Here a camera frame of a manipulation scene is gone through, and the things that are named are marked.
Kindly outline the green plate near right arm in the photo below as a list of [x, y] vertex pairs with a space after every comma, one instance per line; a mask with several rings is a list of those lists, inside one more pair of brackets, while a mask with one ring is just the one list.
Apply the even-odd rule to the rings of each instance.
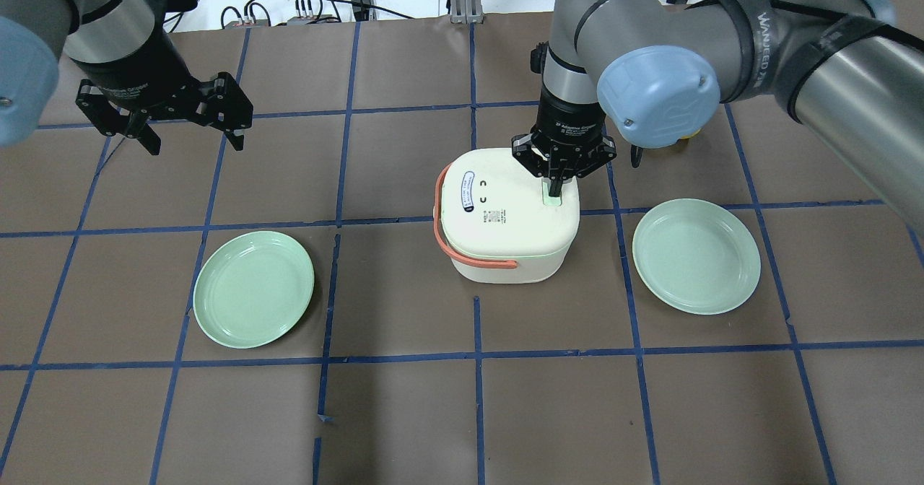
[[748, 227], [722, 206], [695, 198], [669, 200], [646, 212], [633, 235], [632, 258], [661, 302], [699, 316], [745, 304], [762, 274]]

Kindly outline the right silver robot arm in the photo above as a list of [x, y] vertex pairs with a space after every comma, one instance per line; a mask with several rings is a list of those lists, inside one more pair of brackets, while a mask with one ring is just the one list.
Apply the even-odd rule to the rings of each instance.
[[553, 196], [615, 157], [669, 147], [718, 107], [772, 96], [922, 231], [922, 39], [890, 0], [555, 0], [531, 66], [538, 115], [511, 154]]

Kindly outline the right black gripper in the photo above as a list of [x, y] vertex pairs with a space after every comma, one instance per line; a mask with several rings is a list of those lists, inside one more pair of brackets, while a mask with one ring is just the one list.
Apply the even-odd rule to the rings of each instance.
[[561, 198], [571, 179], [590, 175], [616, 157], [614, 140], [603, 132], [604, 119], [597, 102], [569, 102], [542, 87], [534, 125], [511, 139], [513, 159], [547, 179], [549, 198]]

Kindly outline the green plate near left arm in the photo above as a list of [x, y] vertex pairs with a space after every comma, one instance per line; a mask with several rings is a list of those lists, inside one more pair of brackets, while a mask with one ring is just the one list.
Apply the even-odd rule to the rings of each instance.
[[288, 333], [309, 307], [315, 269], [307, 249], [281, 232], [258, 230], [225, 242], [196, 278], [192, 310], [219, 346], [266, 346]]

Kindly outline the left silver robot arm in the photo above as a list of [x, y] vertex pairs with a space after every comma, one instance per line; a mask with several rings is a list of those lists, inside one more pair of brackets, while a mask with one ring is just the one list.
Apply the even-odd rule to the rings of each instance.
[[169, 0], [2, 0], [2, 145], [37, 129], [58, 86], [59, 61], [82, 71], [76, 106], [106, 136], [161, 140], [151, 121], [181, 119], [244, 147], [253, 106], [231, 73], [198, 80], [164, 29]]

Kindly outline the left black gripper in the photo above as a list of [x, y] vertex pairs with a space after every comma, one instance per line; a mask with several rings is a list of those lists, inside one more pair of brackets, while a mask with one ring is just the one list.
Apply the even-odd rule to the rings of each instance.
[[[149, 119], [182, 119], [222, 130], [235, 152], [245, 145], [253, 104], [233, 74], [218, 71], [200, 80], [189, 71], [166, 34], [154, 34], [137, 51], [110, 63], [77, 61], [98, 93], [78, 96], [77, 106], [104, 134], [124, 134], [152, 156], [161, 139]], [[133, 117], [120, 115], [127, 110]]]

